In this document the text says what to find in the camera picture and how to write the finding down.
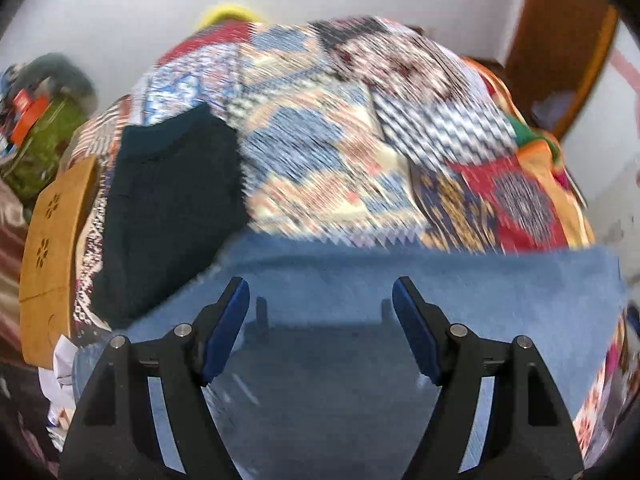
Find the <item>green fabric storage box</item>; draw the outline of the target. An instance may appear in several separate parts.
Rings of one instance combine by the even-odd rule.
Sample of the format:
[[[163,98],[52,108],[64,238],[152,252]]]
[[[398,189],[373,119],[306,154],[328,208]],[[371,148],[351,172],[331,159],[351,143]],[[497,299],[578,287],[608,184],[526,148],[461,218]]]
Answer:
[[[1,167],[5,184],[23,204],[33,203],[58,172],[75,130],[87,120],[68,96],[55,98],[35,121],[16,155]]]

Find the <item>patchwork patterned bed quilt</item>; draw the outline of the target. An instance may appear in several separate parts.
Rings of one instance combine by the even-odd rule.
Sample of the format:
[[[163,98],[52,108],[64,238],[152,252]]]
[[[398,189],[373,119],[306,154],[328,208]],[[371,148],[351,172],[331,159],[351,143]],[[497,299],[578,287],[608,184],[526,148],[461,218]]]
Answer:
[[[238,136],[243,233],[353,248],[416,243],[500,255],[596,240],[562,150],[529,128],[488,73],[395,21],[362,16],[203,29],[159,58],[76,133],[99,163],[78,242],[79,351],[112,328],[91,305],[122,133],[201,104]],[[601,407],[604,353],[572,419],[580,452]]]

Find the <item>striped red gold curtain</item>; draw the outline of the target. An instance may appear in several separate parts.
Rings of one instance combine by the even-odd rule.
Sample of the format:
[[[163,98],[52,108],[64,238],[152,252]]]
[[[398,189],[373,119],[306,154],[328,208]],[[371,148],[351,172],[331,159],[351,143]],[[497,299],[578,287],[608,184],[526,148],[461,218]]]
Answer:
[[[1,339],[21,353],[18,293],[28,224],[22,203],[4,182],[1,182],[0,221]]]

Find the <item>brown wooden wardrobe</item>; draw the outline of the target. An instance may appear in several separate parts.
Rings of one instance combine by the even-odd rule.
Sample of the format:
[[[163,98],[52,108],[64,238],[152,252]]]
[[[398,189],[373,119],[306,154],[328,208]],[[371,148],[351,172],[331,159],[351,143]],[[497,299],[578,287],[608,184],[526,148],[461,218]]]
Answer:
[[[534,110],[555,105],[560,116],[544,130],[562,139],[597,82],[617,23],[608,0],[524,0],[506,58],[518,110],[541,125]]]

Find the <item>blue denim jeans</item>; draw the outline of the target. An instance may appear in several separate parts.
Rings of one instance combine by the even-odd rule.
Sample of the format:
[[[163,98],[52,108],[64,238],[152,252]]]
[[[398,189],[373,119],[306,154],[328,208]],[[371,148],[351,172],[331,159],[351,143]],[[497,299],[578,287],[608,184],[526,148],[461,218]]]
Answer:
[[[61,477],[187,479],[157,344],[242,278],[246,317],[203,388],[238,479],[405,479],[440,388],[420,373],[393,307],[402,276],[482,345],[456,479],[610,474],[585,466],[572,424],[626,300],[605,247],[472,255],[243,233],[159,306],[78,352]]]

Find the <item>folded black pants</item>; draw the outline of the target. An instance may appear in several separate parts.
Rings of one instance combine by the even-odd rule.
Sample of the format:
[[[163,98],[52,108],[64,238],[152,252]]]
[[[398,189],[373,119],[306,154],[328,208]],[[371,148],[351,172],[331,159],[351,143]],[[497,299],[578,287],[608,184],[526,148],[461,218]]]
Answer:
[[[125,328],[210,266],[248,221],[238,136],[201,104],[122,133],[93,311]]]

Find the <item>orange box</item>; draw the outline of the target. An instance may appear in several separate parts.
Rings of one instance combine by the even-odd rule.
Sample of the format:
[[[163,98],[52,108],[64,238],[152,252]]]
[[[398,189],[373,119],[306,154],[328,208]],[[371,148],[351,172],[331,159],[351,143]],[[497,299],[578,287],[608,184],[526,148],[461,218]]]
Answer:
[[[13,104],[16,111],[16,121],[10,139],[17,148],[20,148],[29,130],[49,107],[49,98],[35,96],[27,89],[22,89],[17,92]]]

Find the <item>wooden lap desk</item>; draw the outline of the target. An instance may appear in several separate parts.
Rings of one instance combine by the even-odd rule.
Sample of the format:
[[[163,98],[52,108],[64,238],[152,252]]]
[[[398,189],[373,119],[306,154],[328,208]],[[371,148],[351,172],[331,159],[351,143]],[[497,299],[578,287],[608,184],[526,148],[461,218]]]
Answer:
[[[58,338],[73,333],[75,252],[91,209],[98,158],[83,159],[38,196],[20,276],[20,336],[24,361],[50,370]]]

